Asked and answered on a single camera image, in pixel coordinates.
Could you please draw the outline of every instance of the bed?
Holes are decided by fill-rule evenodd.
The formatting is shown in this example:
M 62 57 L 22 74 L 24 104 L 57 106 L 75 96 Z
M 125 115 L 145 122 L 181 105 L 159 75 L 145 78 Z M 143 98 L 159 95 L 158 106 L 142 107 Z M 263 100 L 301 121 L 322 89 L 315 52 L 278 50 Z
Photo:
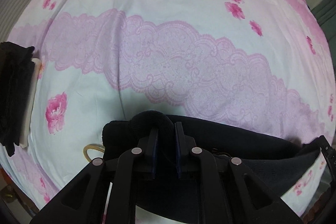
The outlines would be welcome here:
M 43 63 L 29 145 L 1 147 L 0 162 L 40 209 L 106 123 L 149 109 L 299 144 L 334 137 L 333 65 L 305 0 L 31 0 L 8 41 Z M 324 168 L 320 155 L 282 196 L 298 215 Z M 140 208 L 137 222 L 173 223 Z

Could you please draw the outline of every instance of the pink lace pattern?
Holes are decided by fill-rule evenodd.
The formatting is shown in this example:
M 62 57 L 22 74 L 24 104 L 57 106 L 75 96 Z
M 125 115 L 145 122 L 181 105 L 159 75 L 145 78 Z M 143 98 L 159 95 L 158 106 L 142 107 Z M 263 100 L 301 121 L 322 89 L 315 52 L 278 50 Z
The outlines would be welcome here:
M 49 28 L 45 39 L 42 26 Z M 263 55 L 247 55 L 229 39 L 199 34 L 186 22 L 156 26 L 116 9 L 98 17 L 62 13 L 51 25 L 13 30 L 10 41 L 36 46 L 57 70 L 103 73 L 114 89 L 182 106 L 191 117 L 303 143 L 328 136 L 318 111 L 272 75 Z

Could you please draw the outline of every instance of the black folded towel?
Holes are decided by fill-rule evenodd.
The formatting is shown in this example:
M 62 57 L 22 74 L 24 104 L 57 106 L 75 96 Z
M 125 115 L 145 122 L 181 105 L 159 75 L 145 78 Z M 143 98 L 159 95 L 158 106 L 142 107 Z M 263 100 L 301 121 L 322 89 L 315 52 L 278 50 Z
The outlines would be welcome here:
M 35 64 L 34 47 L 0 44 L 0 142 L 9 156 L 19 145 Z

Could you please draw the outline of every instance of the green wall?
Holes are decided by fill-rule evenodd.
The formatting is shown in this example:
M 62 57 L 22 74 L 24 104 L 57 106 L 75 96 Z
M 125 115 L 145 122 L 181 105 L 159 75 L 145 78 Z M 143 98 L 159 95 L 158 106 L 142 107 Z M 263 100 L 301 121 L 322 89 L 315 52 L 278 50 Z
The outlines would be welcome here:
M 327 38 L 336 71 L 336 0 L 323 0 L 311 12 Z

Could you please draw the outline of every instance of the black metal bracket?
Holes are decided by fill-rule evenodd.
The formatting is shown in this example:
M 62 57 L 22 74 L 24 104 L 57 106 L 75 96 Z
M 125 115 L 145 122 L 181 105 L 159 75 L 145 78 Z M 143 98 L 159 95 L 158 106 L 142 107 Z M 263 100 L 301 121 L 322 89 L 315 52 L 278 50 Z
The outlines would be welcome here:
M 137 181 L 155 180 L 159 142 L 157 128 L 118 159 L 96 158 L 71 180 L 31 224 L 100 224 L 108 188 L 113 182 L 106 224 L 134 224 Z M 302 224 L 302 220 L 239 158 L 214 157 L 184 135 L 175 124 L 176 173 L 199 181 L 199 224 Z M 321 150 L 336 175 L 336 151 L 324 136 Z

